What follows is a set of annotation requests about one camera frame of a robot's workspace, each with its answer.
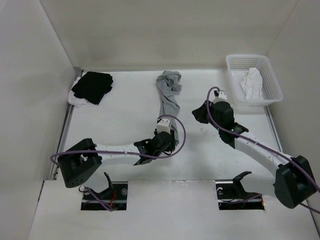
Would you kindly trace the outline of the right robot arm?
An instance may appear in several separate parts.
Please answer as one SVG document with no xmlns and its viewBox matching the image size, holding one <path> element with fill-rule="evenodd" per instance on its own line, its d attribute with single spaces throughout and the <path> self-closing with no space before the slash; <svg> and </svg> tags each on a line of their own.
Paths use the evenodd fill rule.
<svg viewBox="0 0 320 240">
<path fill-rule="evenodd" d="M 273 183 L 250 185 L 252 189 L 258 188 L 258 193 L 275 197 L 282 205 L 293 209 L 319 192 L 320 187 L 305 157 L 292 157 L 260 142 L 235 121 L 234 110 L 228 102 L 206 100 L 192 115 L 197 122 L 215 127 L 225 144 L 251 157 L 272 174 Z"/>
</svg>

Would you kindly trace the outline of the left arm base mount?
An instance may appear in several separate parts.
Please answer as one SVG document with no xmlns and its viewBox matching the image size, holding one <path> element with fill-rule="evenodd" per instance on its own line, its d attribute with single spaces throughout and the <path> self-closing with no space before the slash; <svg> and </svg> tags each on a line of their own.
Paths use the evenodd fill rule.
<svg viewBox="0 0 320 240">
<path fill-rule="evenodd" d="M 92 189 L 88 191 L 84 186 L 80 186 L 78 191 L 82 194 L 82 211 L 126 211 L 128 199 L 127 181 L 111 181 L 111 178 L 105 174 L 108 184 L 107 189 L 101 193 L 96 193 Z"/>
</svg>

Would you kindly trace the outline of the grey tank top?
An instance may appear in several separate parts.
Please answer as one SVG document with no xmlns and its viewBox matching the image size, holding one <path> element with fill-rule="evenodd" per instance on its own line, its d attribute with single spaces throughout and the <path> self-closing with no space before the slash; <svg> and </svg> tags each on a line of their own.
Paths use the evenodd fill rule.
<svg viewBox="0 0 320 240">
<path fill-rule="evenodd" d="M 180 80 L 182 75 L 178 71 L 165 70 L 156 79 L 156 87 L 160 95 L 159 115 L 171 115 L 177 117 L 180 112 L 180 106 L 175 96 L 182 90 Z"/>
</svg>

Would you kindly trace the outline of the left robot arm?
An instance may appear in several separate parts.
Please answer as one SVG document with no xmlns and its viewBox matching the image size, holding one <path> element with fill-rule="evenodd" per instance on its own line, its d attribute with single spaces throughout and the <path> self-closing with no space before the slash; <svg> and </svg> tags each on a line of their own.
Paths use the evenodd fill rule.
<svg viewBox="0 0 320 240">
<path fill-rule="evenodd" d="M 173 130 L 156 132 L 153 138 L 118 146 L 96 144 L 91 138 L 85 138 L 60 155 L 57 161 L 66 188 L 83 186 L 105 200 L 112 195 L 112 182 L 103 168 L 149 164 L 162 153 L 175 150 L 175 146 Z"/>
</svg>

